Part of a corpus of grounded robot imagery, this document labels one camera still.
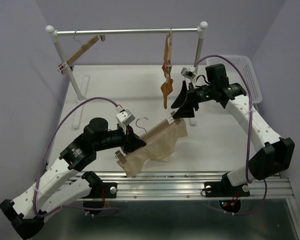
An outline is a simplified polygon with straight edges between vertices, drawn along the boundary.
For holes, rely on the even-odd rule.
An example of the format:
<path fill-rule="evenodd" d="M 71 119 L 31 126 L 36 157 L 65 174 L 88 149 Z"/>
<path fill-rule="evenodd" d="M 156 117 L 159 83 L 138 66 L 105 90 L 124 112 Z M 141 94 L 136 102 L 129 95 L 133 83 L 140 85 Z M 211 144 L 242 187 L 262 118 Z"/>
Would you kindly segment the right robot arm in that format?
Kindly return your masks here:
<path fill-rule="evenodd" d="M 208 198 L 248 197 L 248 184 L 262 181 L 290 167 L 294 141 L 283 138 L 274 131 L 252 106 L 249 96 L 239 83 L 230 83 L 223 64 L 205 68 L 205 84 L 195 86 L 195 68 L 183 68 L 181 75 L 190 79 L 182 81 L 181 90 L 171 105 L 176 112 L 174 119 L 194 118 L 199 104 L 215 101 L 231 114 L 247 134 L 247 143 L 253 146 L 255 155 L 246 160 L 243 167 L 225 173 L 220 181 L 206 182 L 201 191 Z"/>

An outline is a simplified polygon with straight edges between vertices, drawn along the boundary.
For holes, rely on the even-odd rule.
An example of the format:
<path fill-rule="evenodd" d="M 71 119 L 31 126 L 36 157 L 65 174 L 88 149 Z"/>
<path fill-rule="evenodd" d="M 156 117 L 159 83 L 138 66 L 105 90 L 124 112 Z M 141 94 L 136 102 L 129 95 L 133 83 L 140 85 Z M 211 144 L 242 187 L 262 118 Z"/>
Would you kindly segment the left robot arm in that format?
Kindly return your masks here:
<path fill-rule="evenodd" d="M 0 209 L 23 240 L 35 236 L 45 221 L 58 210 L 86 197 L 96 197 L 103 191 L 103 181 L 88 171 L 71 185 L 60 189 L 72 177 L 97 158 L 97 152 L 121 148 L 125 154 L 146 146 L 131 126 L 108 129 L 108 122 L 93 118 L 61 153 L 59 158 L 30 188 L 18 197 L 5 199 Z"/>

